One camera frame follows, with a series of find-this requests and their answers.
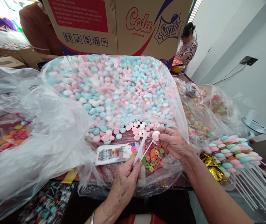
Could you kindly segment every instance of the power cord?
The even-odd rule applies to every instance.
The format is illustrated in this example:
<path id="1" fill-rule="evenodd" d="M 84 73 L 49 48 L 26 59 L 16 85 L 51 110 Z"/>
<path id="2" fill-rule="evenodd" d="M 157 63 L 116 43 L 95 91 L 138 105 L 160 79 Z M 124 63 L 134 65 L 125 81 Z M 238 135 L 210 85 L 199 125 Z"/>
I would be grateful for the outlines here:
<path id="1" fill-rule="evenodd" d="M 238 64 L 236 67 L 234 67 L 234 69 L 232 69 L 232 70 L 231 70 L 226 76 L 228 76 L 230 73 L 232 73 L 233 70 L 235 70 L 239 65 L 240 65 L 240 64 Z M 218 84 L 218 83 L 220 83 L 220 82 L 222 82 L 222 81 L 224 81 L 224 80 L 227 80 L 227 79 L 231 78 L 231 77 L 234 76 L 235 74 L 237 74 L 237 73 L 239 73 L 240 71 L 244 70 L 245 67 L 246 67 L 246 64 L 245 64 L 245 66 L 244 66 L 241 70 L 239 70 L 239 71 L 233 73 L 230 77 L 228 77 L 228 78 L 226 78 L 226 79 L 224 79 L 224 78 L 226 77 L 226 76 L 224 76 L 220 81 L 214 83 L 213 85 L 216 85 L 216 84 Z"/>

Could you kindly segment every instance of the woman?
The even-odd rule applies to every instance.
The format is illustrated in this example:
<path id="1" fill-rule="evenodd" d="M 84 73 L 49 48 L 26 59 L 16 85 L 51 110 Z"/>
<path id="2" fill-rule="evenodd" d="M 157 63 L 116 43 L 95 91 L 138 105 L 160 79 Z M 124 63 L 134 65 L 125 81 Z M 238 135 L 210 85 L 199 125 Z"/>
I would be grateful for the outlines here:
<path id="1" fill-rule="evenodd" d="M 197 40 L 193 35 L 194 30 L 195 26 L 193 25 L 192 22 L 185 25 L 181 37 L 183 44 L 175 56 L 176 58 L 180 59 L 183 62 L 183 65 L 185 67 L 194 57 L 195 52 L 197 50 Z"/>
<path id="2" fill-rule="evenodd" d="M 20 23 L 25 36 L 40 53 L 43 61 L 51 61 L 63 56 L 62 46 L 55 34 L 42 0 L 19 11 Z"/>
<path id="3" fill-rule="evenodd" d="M 194 153 L 181 134 L 173 129 L 162 127 L 155 131 L 158 136 L 158 144 L 167 145 L 173 157 L 179 160 L 183 170 L 188 175 L 189 181 L 198 198 L 203 213 L 209 223 L 214 224 L 253 224 L 249 216 L 229 196 L 229 194 L 217 182 L 202 160 Z M 118 166 L 114 182 L 107 199 L 92 213 L 85 224 L 115 223 L 133 197 L 142 162 L 139 161 L 132 169 L 135 157 Z M 139 217 L 130 216 L 119 223 L 158 223 L 165 224 L 155 215 Z"/>

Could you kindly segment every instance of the right hand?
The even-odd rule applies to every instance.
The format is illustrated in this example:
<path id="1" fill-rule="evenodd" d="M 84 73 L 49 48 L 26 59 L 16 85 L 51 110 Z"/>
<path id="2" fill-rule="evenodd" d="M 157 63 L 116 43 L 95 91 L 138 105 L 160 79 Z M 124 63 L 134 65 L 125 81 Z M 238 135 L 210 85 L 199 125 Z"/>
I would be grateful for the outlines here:
<path id="1" fill-rule="evenodd" d="M 173 157 L 178 160 L 183 160 L 187 155 L 193 155 L 193 149 L 188 145 L 185 139 L 178 131 L 175 131 L 168 127 L 160 127 L 154 131 L 159 131 L 160 135 L 157 144 L 164 145 Z"/>

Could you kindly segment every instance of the cardboard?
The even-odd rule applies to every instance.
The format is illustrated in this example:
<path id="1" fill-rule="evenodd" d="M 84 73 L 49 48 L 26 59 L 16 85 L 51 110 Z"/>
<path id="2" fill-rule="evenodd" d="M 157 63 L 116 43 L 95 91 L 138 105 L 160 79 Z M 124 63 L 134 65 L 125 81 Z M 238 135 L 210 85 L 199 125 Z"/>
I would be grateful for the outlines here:
<path id="1" fill-rule="evenodd" d="M 34 68 L 39 70 L 37 63 L 41 62 L 40 55 L 35 52 L 32 48 L 21 49 L 21 50 L 9 50 L 0 48 L 1 56 L 11 56 L 18 61 L 24 63 L 29 68 Z"/>
<path id="2" fill-rule="evenodd" d="M 18 61 L 17 59 L 7 56 L 7 57 L 0 57 L 0 67 L 5 68 L 26 68 L 25 64 Z"/>
<path id="3" fill-rule="evenodd" d="M 149 55 L 170 69 L 192 0 L 44 0 L 65 55 Z"/>

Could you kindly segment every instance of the plastic bag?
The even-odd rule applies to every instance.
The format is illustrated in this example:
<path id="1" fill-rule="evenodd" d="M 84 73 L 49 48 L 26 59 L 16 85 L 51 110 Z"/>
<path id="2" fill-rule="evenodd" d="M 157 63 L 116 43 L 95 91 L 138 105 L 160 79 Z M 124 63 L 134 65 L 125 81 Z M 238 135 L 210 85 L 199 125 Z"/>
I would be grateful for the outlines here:
<path id="1" fill-rule="evenodd" d="M 234 134 L 233 130 L 224 124 L 209 107 L 200 103 L 199 98 L 202 97 L 202 94 L 193 99 L 186 96 L 185 82 L 178 78 L 174 79 L 181 96 L 184 113 L 187 117 L 189 140 L 192 144 L 203 149 L 208 145 L 208 141 L 223 135 Z"/>
<path id="2" fill-rule="evenodd" d="M 0 110 L 22 111 L 31 121 L 26 127 L 29 137 L 13 149 L 0 152 L 0 220 L 28 202 L 50 178 L 95 159 L 95 153 L 84 141 L 91 125 L 87 112 L 44 86 L 27 89 L 39 83 L 39 77 L 20 82 L 16 74 L 32 72 L 37 71 L 0 67 L 0 74 L 8 81 L 7 88 L 13 90 L 11 95 L 0 95 Z"/>
<path id="3" fill-rule="evenodd" d="M 128 128 L 124 133 L 124 127 L 127 128 L 130 122 L 136 129 L 142 122 L 147 127 L 152 123 L 152 129 L 160 125 L 171 126 L 189 142 L 186 117 L 182 113 L 176 84 L 159 60 L 149 56 L 65 56 L 47 63 L 41 73 L 45 85 L 51 90 L 76 101 L 88 111 L 94 123 L 87 137 L 94 150 L 103 142 L 122 144 L 138 141 L 142 134 L 150 131 L 147 128 L 143 133 L 134 134 Z M 110 133 L 105 140 L 109 130 L 117 131 Z M 153 173 L 143 168 L 143 179 L 137 185 L 136 196 L 162 193 L 167 187 L 161 185 L 170 187 L 176 182 L 182 172 L 179 162 L 169 155 L 162 159 L 162 163 L 164 168 Z M 91 161 L 78 167 L 79 195 L 106 197 L 117 166 L 95 167 Z"/>
<path id="4" fill-rule="evenodd" d="M 10 50 L 20 50 L 30 48 L 31 45 L 21 32 L 1 31 L 0 30 L 0 48 Z"/>

